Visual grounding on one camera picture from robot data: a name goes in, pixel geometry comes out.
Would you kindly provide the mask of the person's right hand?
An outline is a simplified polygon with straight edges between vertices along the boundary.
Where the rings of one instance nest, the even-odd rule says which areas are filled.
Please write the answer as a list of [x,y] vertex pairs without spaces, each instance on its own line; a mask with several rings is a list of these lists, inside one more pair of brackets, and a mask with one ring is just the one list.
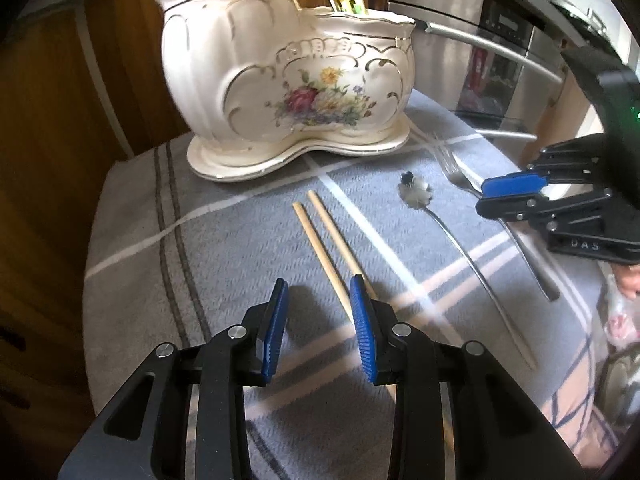
[[611,269],[620,293],[629,300],[635,300],[640,292],[640,264],[621,266],[612,263]]

